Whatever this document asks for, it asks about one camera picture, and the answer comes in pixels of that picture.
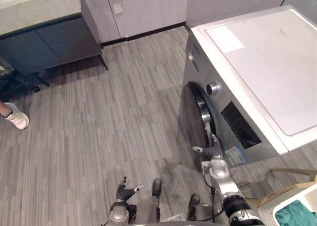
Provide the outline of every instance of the washing machine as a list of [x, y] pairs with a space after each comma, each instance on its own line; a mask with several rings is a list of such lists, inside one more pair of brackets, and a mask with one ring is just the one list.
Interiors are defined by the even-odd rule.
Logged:
[[317, 26], [292, 6], [190, 30], [181, 125], [191, 146], [220, 139], [231, 167], [317, 137]]

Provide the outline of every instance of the countertop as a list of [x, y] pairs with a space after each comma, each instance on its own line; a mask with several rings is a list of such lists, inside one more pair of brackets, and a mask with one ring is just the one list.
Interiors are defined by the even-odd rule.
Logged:
[[0, 35], [80, 12], [80, 0], [8, 1], [0, 4]]

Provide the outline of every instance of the ankle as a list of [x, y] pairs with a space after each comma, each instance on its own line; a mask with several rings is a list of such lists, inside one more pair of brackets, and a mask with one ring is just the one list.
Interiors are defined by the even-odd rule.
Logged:
[[3, 115], [3, 117], [7, 118], [12, 113], [13, 113], [13, 110], [10, 107], [7, 107], [6, 110], [2, 112], [1, 114]]

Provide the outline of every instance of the blue object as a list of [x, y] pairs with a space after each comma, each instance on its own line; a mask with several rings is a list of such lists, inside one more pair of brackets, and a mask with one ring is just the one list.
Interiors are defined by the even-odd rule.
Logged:
[[281, 226], [317, 226], [316, 215], [299, 200], [277, 211], [275, 217]]

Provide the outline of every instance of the wood-pattern floor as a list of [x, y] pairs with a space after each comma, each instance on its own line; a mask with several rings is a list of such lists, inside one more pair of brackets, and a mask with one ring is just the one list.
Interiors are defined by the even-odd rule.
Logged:
[[[161, 219], [183, 219], [192, 193], [209, 202], [177, 117], [188, 32], [184, 27], [106, 47], [97, 59], [48, 70], [51, 87], [14, 102], [30, 118], [19, 131], [0, 118], [0, 225], [105, 223], [122, 176], [145, 183], [131, 203], [163, 179]], [[316, 143], [232, 169], [247, 197], [262, 198], [305, 177], [272, 167], [317, 168]]]

